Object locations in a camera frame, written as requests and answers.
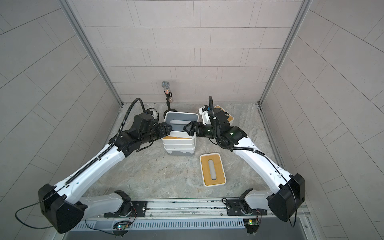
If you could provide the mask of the wooden lid tissue box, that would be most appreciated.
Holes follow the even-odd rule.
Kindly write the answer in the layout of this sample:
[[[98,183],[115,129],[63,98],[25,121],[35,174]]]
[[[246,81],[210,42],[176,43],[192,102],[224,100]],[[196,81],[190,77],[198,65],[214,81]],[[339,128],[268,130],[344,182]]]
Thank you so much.
[[[229,121],[230,125],[232,125],[232,123],[234,121],[234,117],[231,114],[229,114],[225,109],[223,109],[219,105],[214,106],[214,109],[220,109],[220,110],[224,111],[226,116],[228,117],[228,121]]]
[[[223,162],[219,153],[201,155],[200,165],[205,187],[217,187],[227,183]]]
[[[195,138],[192,138],[191,136],[167,136],[162,138],[162,141],[165,145],[191,145],[195,143]]]

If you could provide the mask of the grey lid tissue box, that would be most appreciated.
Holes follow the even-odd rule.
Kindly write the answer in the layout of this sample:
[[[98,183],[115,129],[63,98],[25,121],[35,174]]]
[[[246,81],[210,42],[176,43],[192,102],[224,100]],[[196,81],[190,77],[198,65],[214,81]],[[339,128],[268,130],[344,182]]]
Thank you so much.
[[[168,112],[164,119],[167,124],[172,126],[170,136],[180,138],[191,138],[190,135],[185,132],[184,126],[190,122],[197,122],[198,120],[198,114],[183,112]]]
[[[196,144],[164,144],[167,151],[192,151],[196,148]]]

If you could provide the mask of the white lid tissue box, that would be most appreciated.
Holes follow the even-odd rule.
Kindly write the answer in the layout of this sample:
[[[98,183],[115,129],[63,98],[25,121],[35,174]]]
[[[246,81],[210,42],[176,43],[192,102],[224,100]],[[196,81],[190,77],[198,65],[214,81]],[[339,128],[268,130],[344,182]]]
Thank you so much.
[[[181,150],[168,150],[165,149],[166,153],[170,156],[193,156],[195,154],[195,148],[187,150],[187,149],[181,149]]]

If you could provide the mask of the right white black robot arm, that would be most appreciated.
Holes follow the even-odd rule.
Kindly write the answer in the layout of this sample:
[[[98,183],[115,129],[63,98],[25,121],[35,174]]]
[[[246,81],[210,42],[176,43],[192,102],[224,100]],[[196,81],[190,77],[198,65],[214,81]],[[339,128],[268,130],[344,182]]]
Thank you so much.
[[[305,201],[305,179],[275,164],[241,128],[231,126],[229,114],[216,109],[212,97],[199,111],[203,121],[188,123],[184,126],[185,132],[190,136],[214,139],[220,148],[247,162],[269,187],[265,193],[253,189],[245,191],[239,198],[242,212],[249,215],[258,209],[270,210],[284,222],[296,217],[298,208]]]

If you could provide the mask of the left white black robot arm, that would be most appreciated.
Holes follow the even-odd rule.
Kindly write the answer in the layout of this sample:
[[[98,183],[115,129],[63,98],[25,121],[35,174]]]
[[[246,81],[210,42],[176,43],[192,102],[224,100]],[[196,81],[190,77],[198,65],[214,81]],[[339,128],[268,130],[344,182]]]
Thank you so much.
[[[171,125],[159,123],[151,112],[136,115],[129,130],[119,130],[102,151],[79,170],[54,186],[46,184],[39,189],[42,214],[60,234],[70,231],[88,217],[102,214],[131,216],[131,198],[123,191],[93,200],[84,198],[83,194],[114,165],[140,150],[142,144],[162,139],[171,130]]]

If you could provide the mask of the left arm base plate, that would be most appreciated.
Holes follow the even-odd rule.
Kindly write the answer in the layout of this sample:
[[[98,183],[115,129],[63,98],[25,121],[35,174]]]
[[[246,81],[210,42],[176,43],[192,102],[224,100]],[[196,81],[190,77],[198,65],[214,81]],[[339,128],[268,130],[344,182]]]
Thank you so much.
[[[104,218],[141,218],[145,216],[147,204],[147,201],[125,201],[117,212],[105,213]]]

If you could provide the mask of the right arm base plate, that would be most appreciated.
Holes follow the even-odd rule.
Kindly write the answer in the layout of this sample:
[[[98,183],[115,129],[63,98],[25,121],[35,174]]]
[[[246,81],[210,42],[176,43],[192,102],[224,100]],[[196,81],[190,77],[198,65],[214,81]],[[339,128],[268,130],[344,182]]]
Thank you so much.
[[[222,203],[226,205],[228,216],[266,216],[268,214],[264,209],[251,209],[245,200],[223,198]]]

